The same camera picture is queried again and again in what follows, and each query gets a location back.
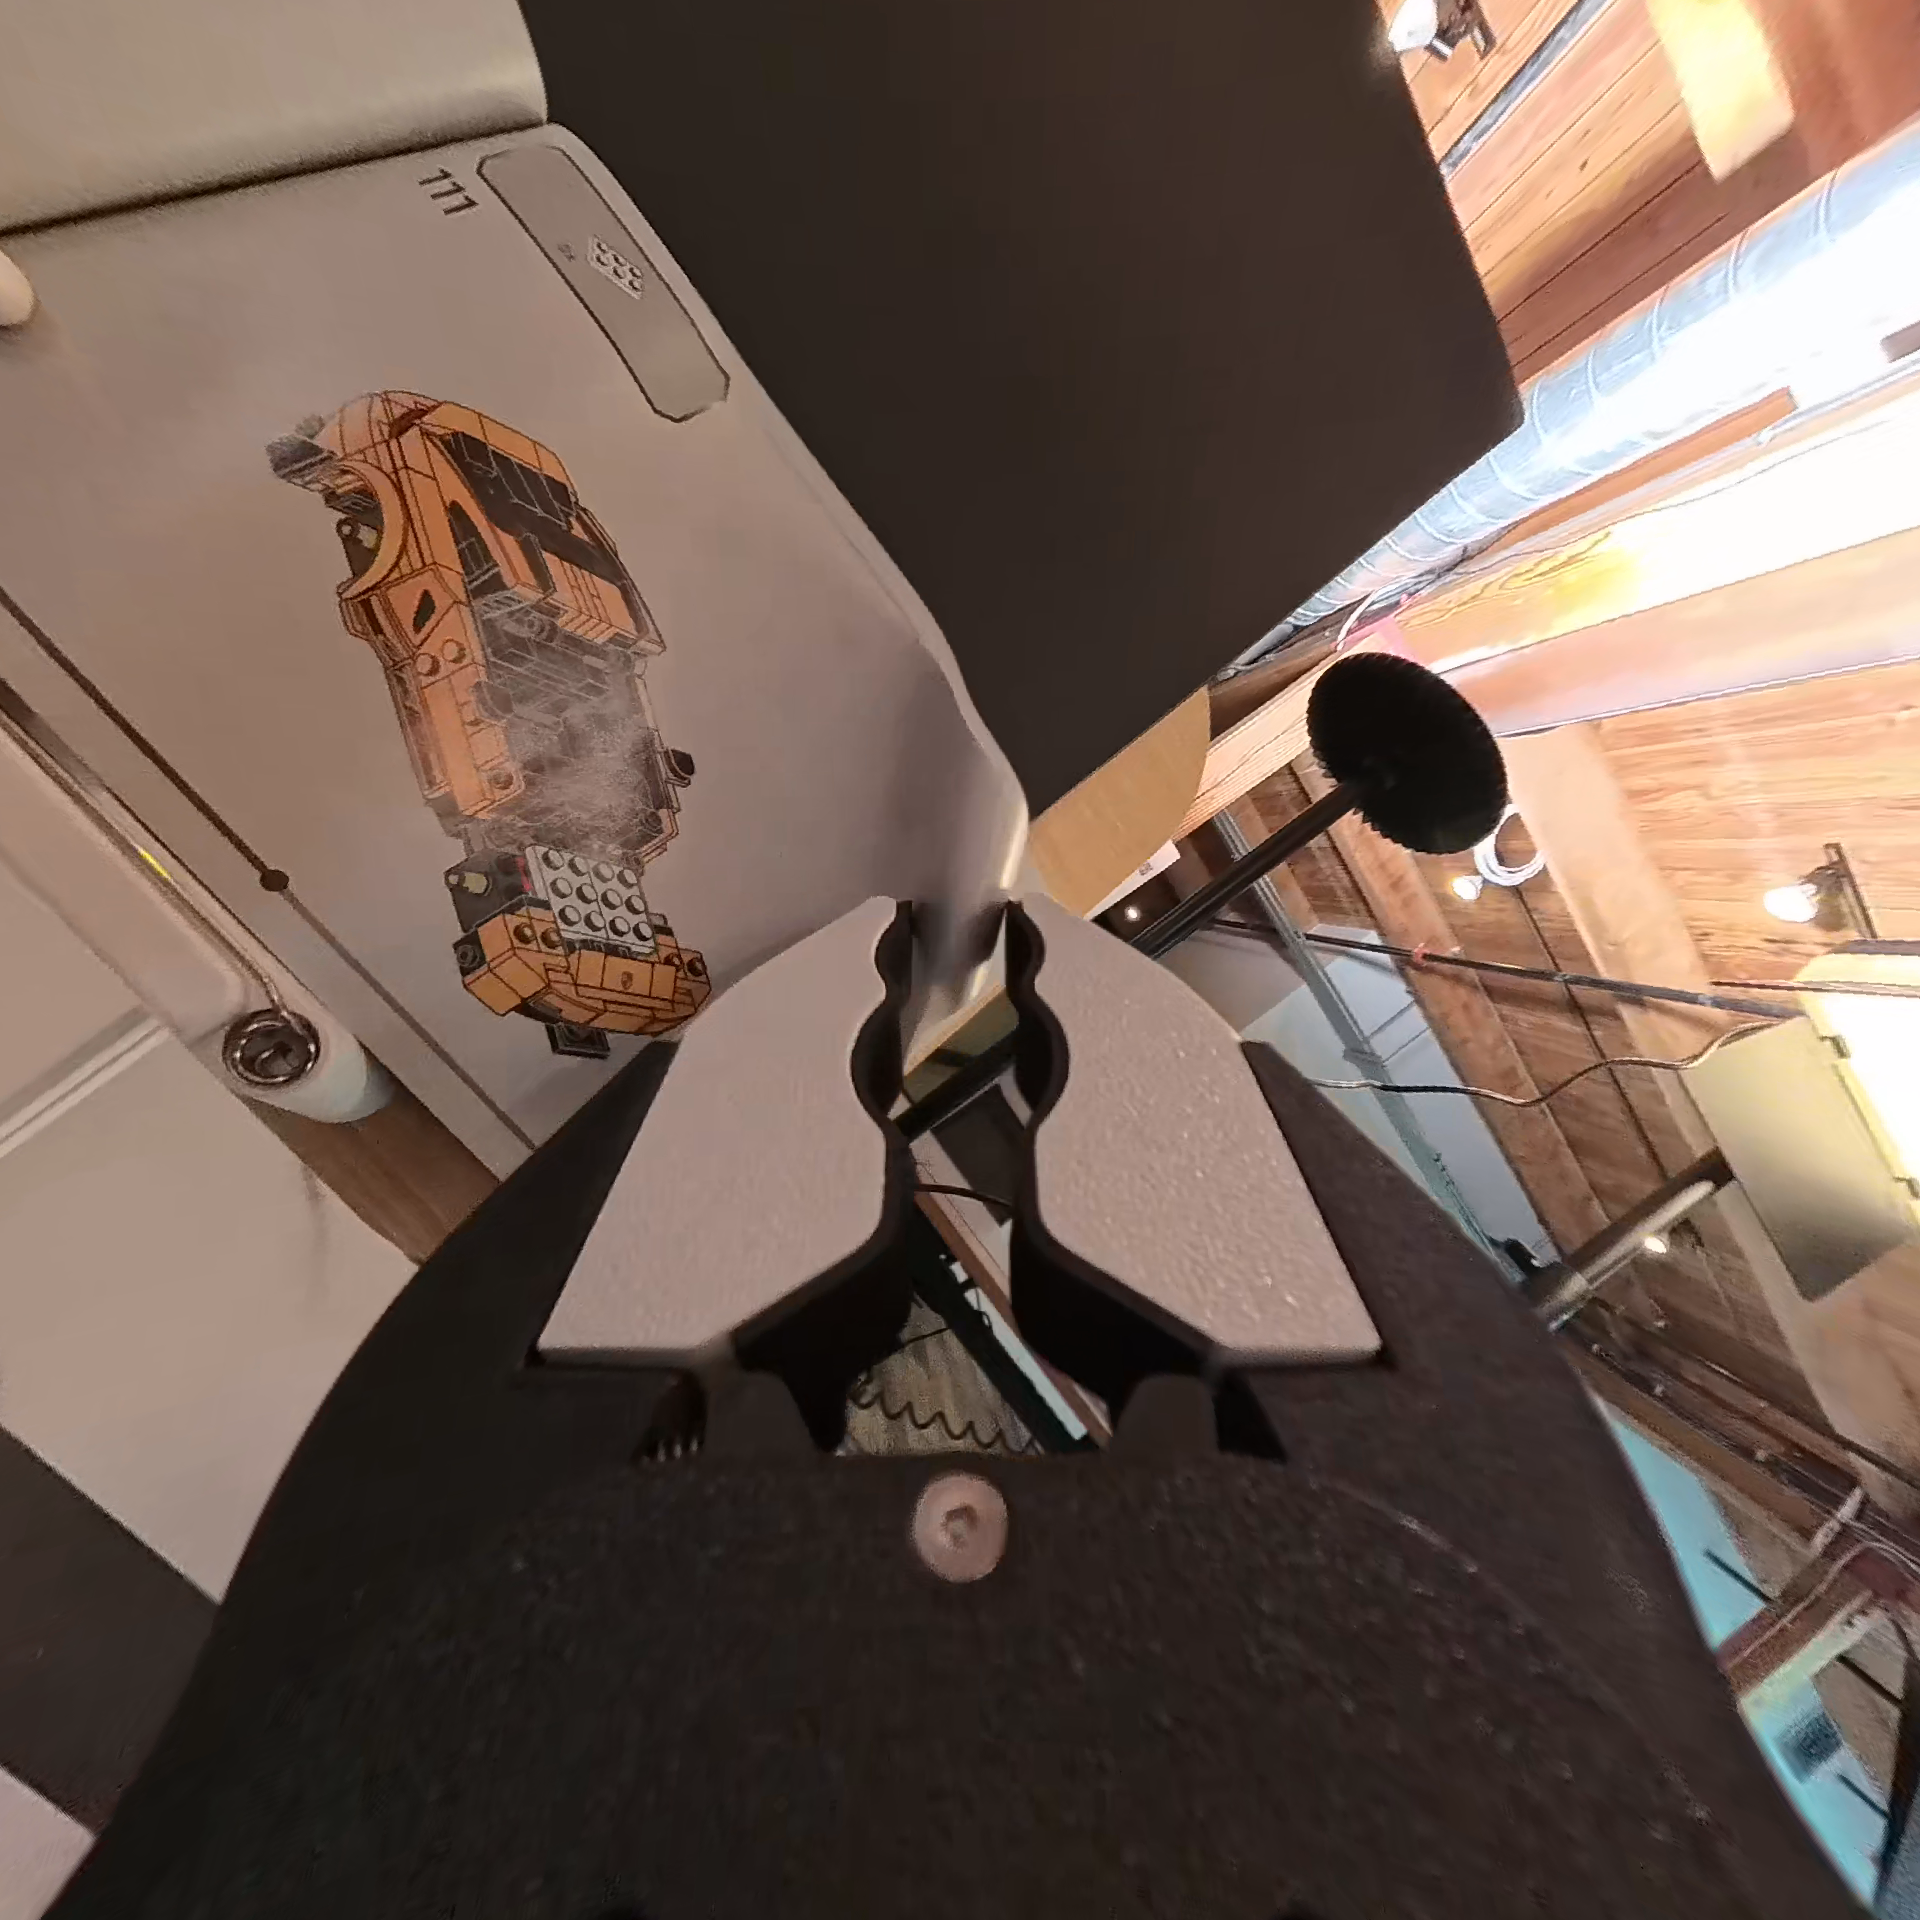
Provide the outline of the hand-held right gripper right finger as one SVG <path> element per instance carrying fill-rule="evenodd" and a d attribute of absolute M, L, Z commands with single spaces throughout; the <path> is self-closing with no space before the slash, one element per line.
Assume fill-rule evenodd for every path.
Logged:
<path fill-rule="evenodd" d="M 1006 907 L 1029 1112 L 1014 1303 L 1064 1368 L 1370 1359 L 1380 1338 L 1239 1033 L 1043 895 Z"/>

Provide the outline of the white book stand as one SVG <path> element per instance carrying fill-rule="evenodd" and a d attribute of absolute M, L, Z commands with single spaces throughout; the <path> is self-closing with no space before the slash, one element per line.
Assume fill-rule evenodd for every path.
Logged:
<path fill-rule="evenodd" d="M 917 593 L 1028 820 L 1519 420 L 1370 5 L 567 5 L 526 26 L 550 118 Z M 975 989 L 1004 968 L 1023 841 Z M 465 1492 L 529 1474 L 559 1390 L 642 1380 L 540 1358 L 539 1335 L 694 1020 L 455 1242 L 529 1279 L 535 1320 L 491 1365 L 487 1442 L 474 1414 L 451 1439 L 421 1363 L 379 1390 L 405 1425 L 356 1444 L 389 1480 L 418 1438 Z M 824 1352 L 833 1312 L 881 1299 L 911 1209 L 714 1358 Z"/>

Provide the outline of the ceiling spotlight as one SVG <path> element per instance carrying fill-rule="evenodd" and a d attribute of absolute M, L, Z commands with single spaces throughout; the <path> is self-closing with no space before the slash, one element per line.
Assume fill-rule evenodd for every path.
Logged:
<path fill-rule="evenodd" d="M 1764 895 L 1764 910 L 1789 926 L 1846 941 L 1879 941 L 1874 913 L 1842 841 L 1826 841 L 1821 863 Z"/>

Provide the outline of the silver ventilation duct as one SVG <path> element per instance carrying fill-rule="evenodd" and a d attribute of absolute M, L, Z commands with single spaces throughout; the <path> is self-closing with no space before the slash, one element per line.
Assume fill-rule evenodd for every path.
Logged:
<path fill-rule="evenodd" d="M 1918 122 L 1768 212 L 1523 390 L 1519 429 L 1234 657 L 1380 606 L 1530 516 L 1776 392 L 1817 398 L 1885 368 L 1918 314 Z"/>

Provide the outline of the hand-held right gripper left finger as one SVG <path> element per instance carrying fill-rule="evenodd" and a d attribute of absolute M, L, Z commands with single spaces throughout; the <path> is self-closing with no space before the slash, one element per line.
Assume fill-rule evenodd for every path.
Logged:
<path fill-rule="evenodd" d="M 547 1359 L 707 1359 L 853 1275 L 908 1203 L 912 913 L 853 907 L 714 997 L 674 1046 L 559 1299 Z"/>

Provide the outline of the open instruction booklet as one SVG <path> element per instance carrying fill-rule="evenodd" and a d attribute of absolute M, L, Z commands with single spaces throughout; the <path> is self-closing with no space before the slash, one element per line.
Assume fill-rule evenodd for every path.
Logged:
<path fill-rule="evenodd" d="M 519 5 L 5 5 L 5 849 L 241 1099 L 497 1176 L 1028 809 Z"/>

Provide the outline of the black metal pole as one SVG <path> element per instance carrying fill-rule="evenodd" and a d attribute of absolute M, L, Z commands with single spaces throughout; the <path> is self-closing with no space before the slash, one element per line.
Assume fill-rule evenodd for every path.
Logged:
<path fill-rule="evenodd" d="M 1495 834 L 1508 807 L 1499 746 L 1428 668 L 1382 653 L 1334 660 L 1311 685 L 1306 729 L 1330 790 L 1130 935 L 1133 949 L 1161 959 L 1351 814 L 1417 854 L 1470 850 Z"/>

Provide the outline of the ceiling light panel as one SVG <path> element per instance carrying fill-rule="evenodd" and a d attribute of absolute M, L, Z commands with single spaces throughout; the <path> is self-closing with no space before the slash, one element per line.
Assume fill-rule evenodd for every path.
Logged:
<path fill-rule="evenodd" d="M 1842 944 L 1784 998 L 1789 1018 L 1684 1083 L 1796 1292 L 1819 1302 L 1918 1237 L 1918 946 Z"/>

